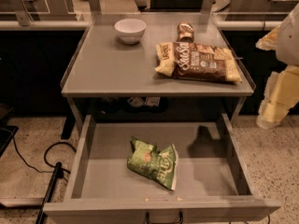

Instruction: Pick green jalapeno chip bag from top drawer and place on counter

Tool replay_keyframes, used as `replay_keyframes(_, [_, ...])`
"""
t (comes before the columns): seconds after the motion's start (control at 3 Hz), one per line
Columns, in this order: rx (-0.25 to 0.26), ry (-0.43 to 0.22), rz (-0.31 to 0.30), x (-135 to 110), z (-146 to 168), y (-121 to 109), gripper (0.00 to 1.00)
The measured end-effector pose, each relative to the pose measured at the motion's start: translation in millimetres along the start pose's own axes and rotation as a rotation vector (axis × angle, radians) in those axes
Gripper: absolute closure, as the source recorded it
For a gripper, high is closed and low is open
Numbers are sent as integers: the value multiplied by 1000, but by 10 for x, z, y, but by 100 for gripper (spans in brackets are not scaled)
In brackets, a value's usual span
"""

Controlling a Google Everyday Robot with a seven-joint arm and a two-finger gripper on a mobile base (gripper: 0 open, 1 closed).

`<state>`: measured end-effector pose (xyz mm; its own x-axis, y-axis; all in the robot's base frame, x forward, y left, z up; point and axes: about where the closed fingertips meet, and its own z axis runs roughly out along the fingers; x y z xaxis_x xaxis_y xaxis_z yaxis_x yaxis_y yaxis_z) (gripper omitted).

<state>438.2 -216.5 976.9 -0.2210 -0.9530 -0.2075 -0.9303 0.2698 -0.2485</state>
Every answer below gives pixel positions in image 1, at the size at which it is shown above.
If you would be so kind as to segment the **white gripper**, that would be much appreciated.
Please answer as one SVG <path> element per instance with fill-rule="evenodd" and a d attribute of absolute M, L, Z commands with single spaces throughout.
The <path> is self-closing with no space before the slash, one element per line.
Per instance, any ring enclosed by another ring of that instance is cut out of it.
<path fill-rule="evenodd" d="M 258 111 L 257 125 L 271 129 L 278 126 L 290 109 L 299 103 L 299 4 L 280 27 L 258 40 L 256 48 L 276 50 L 277 59 L 288 65 L 280 73 L 271 73 Z"/>

